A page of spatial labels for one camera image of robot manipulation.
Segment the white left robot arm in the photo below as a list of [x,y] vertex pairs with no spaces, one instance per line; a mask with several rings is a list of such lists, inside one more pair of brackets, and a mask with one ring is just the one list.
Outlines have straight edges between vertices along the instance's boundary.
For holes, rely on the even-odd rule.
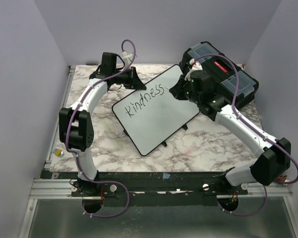
[[132,66],[135,58],[135,53],[126,51],[122,51],[121,55],[104,52],[101,64],[89,76],[88,86],[82,95],[69,108],[63,107],[59,111],[59,138],[75,159],[77,188],[90,196],[100,191],[98,170],[90,149],[94,140],[91,115],[114,84],[132,90],[146,89]]

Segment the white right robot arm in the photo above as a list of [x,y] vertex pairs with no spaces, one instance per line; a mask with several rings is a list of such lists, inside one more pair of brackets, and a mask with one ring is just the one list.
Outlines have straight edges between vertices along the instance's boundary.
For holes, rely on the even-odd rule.
[[218,183],[222,193],[230,194],[243,183],[258,182],[267,186],[272,182],[284,182],[282,173],[290,167],[291,143],[285,138],[277,139],[263,132],[245,118],[232,99],[226,98],[232,93],[221,81],[205,70],[193,70],[181,75],[169,92],[177,100],[196,104],[202,114],[227,128],[256,157],[254,163],[231,168],[224,173]]

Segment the white framed whiteboard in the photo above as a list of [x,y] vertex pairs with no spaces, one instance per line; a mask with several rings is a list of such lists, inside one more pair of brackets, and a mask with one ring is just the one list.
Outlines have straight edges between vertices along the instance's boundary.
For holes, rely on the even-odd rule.
[[112,111],[142,156],[151,153],[193,119],[199,110],[189,101],[176,100],[165,88],[173,87],[182,71],[175,64],[115,103]]

